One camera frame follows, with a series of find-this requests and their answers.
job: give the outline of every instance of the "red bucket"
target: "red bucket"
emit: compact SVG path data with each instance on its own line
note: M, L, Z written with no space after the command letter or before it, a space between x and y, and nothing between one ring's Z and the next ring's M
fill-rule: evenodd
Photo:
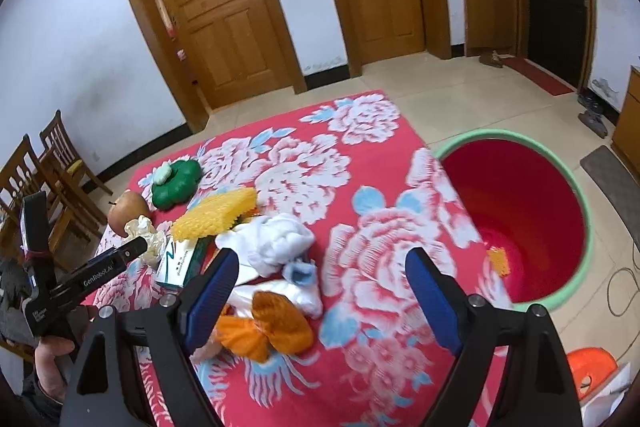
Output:
M544 146L504 130L461 135L436 156L487 250L506 252L502 281L514 307L564 302L591 253L590 218L571 171Z

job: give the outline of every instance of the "screw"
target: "screw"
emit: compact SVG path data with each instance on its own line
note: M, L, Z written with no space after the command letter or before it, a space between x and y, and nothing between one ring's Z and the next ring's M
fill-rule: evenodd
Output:
M473 308L482 308L486 304L486 299L477 293L469 295L468 301Z
M113 315L113 306L109 306L108 304L100 308L100 311L98 312L98 317L101 319L106 319L111 317L111 315Z
M173 306L175 304L175 301L177 301L177 300L178 300L178 298L175 295L169 293L167 295L163 295L160 298L159 302L160 302L160 305L162 306L162 308L170 308L171 306Z
M546 308L540 304L533 304L529 309L536 317L544 317L546 315Z

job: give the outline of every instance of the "blue gripper pad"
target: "blue gripper pad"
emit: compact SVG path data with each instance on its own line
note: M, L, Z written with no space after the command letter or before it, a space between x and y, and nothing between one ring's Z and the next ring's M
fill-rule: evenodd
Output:
M204 346L209 339L209 335L220 317L222 308L225 306L231 290L238 280L238 256L233 250L225 248L221 250L216 258L207 268L203 275L199 275L190 282L200 282L198 279L209 280L204 284L200 295L191 305L186 314L186 324L180 325L183 334L183 346L189 354L197 347Z
M458 334L458 316L420 258L423 252L418 248L409 251L404 261L404 272L438 345L449 349L452 355L457 356L462 349L462 341Z

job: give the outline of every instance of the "human hand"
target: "human hand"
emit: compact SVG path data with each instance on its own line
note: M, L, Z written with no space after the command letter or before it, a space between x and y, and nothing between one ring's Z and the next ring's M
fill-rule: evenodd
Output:
M62 403L65 400L66 383L56 365L56 357L68 355L75 344L61 337L42 337L35 351L35 365L40 389L50 398Z

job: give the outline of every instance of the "green plush toy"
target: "green plush toy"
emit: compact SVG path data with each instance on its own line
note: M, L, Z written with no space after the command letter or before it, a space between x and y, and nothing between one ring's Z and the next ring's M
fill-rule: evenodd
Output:
M160 210L169 210L174 204L186 203L196 193L200 178L202 169L196 160L174 162L171 164L171 174L168 177L160 176L159 183L154 182L152 185L151 201Z

